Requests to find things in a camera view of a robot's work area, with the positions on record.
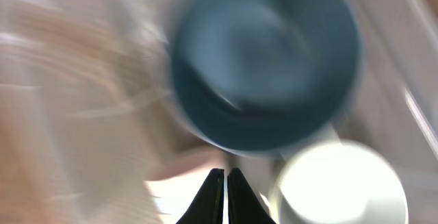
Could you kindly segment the grey small bowl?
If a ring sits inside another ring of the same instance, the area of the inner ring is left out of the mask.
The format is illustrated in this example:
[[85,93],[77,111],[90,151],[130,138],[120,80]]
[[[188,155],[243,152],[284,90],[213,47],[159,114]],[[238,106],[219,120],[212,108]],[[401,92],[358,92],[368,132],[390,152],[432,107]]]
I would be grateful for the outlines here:
[[309,145],[285,159],[268,195],[276,223],[408,224],[393,166],[353,140]]

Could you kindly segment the clear plastic storage container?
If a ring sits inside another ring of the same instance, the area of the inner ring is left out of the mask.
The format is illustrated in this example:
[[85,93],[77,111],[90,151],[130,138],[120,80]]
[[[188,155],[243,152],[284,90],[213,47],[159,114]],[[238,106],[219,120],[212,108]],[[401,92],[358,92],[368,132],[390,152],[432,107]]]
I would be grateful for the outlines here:
[[[437,222],[437,26],[425,0],[347,0],[363,39],[352,104],[318,138],[395,168],[411,223]],[[224,154],[171,116],[168,0],[1,0],[1,222],[159,223],[144,185],[186,153]]]

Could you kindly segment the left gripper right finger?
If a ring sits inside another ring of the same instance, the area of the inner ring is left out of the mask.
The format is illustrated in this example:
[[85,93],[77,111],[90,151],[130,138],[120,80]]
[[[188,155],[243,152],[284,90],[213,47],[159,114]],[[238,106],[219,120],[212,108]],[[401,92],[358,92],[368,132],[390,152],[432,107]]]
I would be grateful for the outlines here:
[[227,197],[229,224],[276,224],[238,168],[227,176]]

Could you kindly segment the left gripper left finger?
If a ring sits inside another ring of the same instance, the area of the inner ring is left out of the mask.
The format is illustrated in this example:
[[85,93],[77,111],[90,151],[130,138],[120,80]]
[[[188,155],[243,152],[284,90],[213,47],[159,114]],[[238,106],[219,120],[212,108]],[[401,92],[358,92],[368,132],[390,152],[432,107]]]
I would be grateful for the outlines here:
[[224,169],[212,169],[177,224],[222,224]]

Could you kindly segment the dark blue bowl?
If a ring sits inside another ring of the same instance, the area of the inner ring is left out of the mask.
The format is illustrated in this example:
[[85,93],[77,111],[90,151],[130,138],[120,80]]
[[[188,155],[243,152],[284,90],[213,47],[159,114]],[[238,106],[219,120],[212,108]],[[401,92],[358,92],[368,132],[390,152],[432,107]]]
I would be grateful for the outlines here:
[[183,0],[168,52],[194,135],[231,153],[271,154],[339,114],[362,50],[347,0]]

